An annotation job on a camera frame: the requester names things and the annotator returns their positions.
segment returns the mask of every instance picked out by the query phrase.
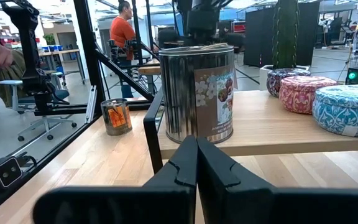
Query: orange label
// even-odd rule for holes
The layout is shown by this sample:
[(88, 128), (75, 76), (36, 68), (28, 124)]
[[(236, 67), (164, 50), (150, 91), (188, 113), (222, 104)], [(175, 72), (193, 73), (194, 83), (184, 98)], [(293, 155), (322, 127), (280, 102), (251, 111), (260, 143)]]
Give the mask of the orange label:
[(110, 121), (113, 127), (118, 127), (123, 124), (126, 124), (124, 112), (122, 108), (119, 106), (115, 110), (109, 109)]
[(128, 120), (128, 128), (131, 128), (132, 123), (131, 123), (131, 116), (129, 115), (129, 107), (128, 106), (125, 107), (125, 111), (126, 111), (127, 120)]

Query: office chair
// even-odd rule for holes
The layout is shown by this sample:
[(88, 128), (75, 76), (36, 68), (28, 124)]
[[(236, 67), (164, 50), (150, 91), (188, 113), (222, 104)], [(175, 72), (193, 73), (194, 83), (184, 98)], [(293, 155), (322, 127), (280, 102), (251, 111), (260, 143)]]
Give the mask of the office chair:
[[(56, 96), (59, 97), (59, 99), (65, 99), (70, 94), (67, 90), (63, 90), (60, 86), (59, 78), (58, 76), (62, 75), (60, 72), (55, 72), (51, 74), (51, 79), (53, 85), (56, 87)], [(27, 96), (23, 98), (17, 97), (17, 87), (21, 84), (23, 84), (22, 80), (3, 80), (0, 81), (1, 85), (9, 85), (12, 88), (12, 109), (14, 111), (17, 111), (19, 114), (24, 114), (25, 112), (34, 112), (35, 111), (35, 99), (33, 96)], [(31, 122), (30, 126), (26, 128), (25, 130), (17, 133), (18, 137), (17, 140), (24, 141), (23, 134), (34, 130), (38, 126), (44, 125), (45, 131), (48, 134), (47, 139), (52, 140), (53, 136), (50, 134), (50, 123), (71, 123), (71, 126), (73, 128), (77, 127), (77, 124), (73, 120), (69, 119), (63, 119), (62, 117), (52, 117), (49, 118), (47, 116), (42, 116), (40, 119)]]

